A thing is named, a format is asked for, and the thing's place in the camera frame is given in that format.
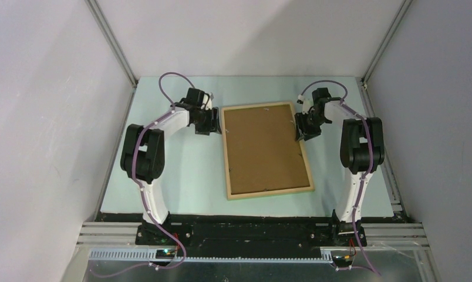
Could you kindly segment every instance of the brown cardboard backing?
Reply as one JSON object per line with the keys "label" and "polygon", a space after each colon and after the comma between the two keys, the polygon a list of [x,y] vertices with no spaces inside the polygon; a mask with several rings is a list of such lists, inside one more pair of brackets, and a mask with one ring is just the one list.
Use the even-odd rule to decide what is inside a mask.
{"label": "brown cardboard backing", "polygon": [[291,102],[222,109],[229,199],[313,190]]}

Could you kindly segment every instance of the floor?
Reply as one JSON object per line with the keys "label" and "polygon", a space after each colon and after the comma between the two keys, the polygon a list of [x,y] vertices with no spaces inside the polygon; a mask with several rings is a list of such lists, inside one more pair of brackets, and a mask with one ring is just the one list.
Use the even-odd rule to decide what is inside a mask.
{"label": "floor", "polygon": [[[214,95],[213,106],[224,107],[279,101],[296,102],[303,88],[319,79],[343,83],[349,95],[347,104],[364,113],[354,77],[217,76],[192,77],[195,87]],[[188,84],[177,77],[166,77],[163,88],[174,101],[185,97]],[[331,83],[332,96],[343,96],[340,86]],[[306,94],[311,98],[312,87]],[[160,93],[157,77],[139,80],[126,125],[146,125],[168,110],[169,102]],[[323,125],[322,135],[305,143],[311,165],[314,192],[285,194],[253,199],[227,200],[222,137],[195,135],[187,127],[166,141],[166,166],[161,176],[163,196],[171,213],[224,214],[239,216],[331,216],[343,190],[343,170],[339,159],[341,129]],[[104,213],[141,213],[138,187],[120,169],[120,152],[115,159],[101,206]],[[393,210],[381,170],[373,175],[362,208],[363,217],[391,217]]]}

